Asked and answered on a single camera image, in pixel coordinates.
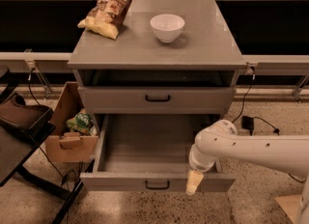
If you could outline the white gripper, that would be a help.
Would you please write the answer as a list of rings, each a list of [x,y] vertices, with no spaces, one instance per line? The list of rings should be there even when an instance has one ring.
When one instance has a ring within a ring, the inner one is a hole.
[[[198,147],[193,145],[190,149],[188,160],[193,170],[190,170],[187,175],[186,194],[194,195],[204,178],[202,173],[208,172],[213,167],[215,158],[202,154]]]

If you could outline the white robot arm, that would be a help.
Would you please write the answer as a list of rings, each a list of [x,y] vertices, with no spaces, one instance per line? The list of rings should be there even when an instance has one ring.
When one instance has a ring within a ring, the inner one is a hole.
[[[295,224],[309,224],[309,136],[240,136],[234,124],[220,120],[199,131],[189,152],[186,193],[193,195],[204,173],[220,157],[233,158],[306,180]]]

